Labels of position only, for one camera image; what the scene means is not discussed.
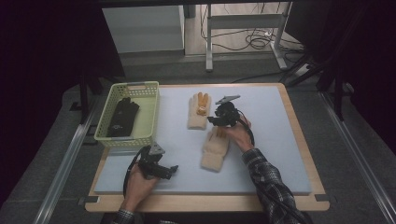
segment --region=black device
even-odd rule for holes
[[[237,99],[239,97],[240,97],[240,95],[224,96],[221,100],[217,101],[216,105],[219,105],[215,111],[217,118],[207,117],[207,120],[210,123],[212,123],[214,126],[228,126],[228,125],[230,125],[231,127],[233,127],[236,124],[236,122],[241,123],[247,130],[247,133],[250,136],[251,144],[254,146],[253,132],[250,130],[247,120],[241,119],[240,113],[242,115],[243,115],[243,113],[240,110],[238,110],[237,108],[235,108],[233,103],[231,103],[231,100]]]
[[[165,153],[165,151],[158,144],[140,148],[140,150],[134,156],[131,164],[128,166],[128,170],[125,174],[123,183],[124,196],[128,186],[129,175],[136,162],[146,179],[150,178],[151,176],[156,176],[161,179],[170,179],[172,177],[172,174],[177,171],[178,165],[172,166],[170,168],[159,165],[158,161],[160,161],[160,159],[163,157],[163,153]]]

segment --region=beige glove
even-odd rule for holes
[[[219,172],[221,170],[224,156],[227,154],[230,140],[226,133],[217,126],[212,128],[204,143],[204,155],[201,160],[201,166]]]
[[[187,127],[189,129],[205,129],[207,115],[210,112],[211,97],[201,92],[194,94],[189,101],[189,119]]]

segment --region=black glove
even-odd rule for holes
[[[139,107],[139,105],[131,102],[130,97],[123,98],[119,101],[108,126],[107,137],[130,136],[134,127],[134,118]]]

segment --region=metal stand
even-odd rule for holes
[[[291,2],[288,2],[282,14],[221,16],[212,16],[211,5],[207,5],[206,72],[213,71],[212,30],[220,29],[278,28],[276,39],[271,41],[270,45],[280,69],[287,69],[279,49],[279,42],[289,16],[290,5]]]

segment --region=table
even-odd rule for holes
[[[305,142],[300,124],[295,116],[290,98],[285,87],[279,83],[254,84],[204,84],[204,85],[161,85],[161,88],[175,87],[242,87],[242,86],[276,86],[281,95],[288,114],[298,148],[304,161],[305,170],[311,183],[312,192],[306,196],[295,196],[297,208],[302,211],[325,211],[330,203],[326,200],[326,192],[320,181],[318,171]],[[122,195],[104,195],[94,192],[98,177],[103,169],[109,148],[105,148],[92,187],[89,193],[89,202],[85,208],[90,212],[117,212],[123,201]],[[150,195],[139,204],[138,212],[260,212],[262,206],[256,195]]]

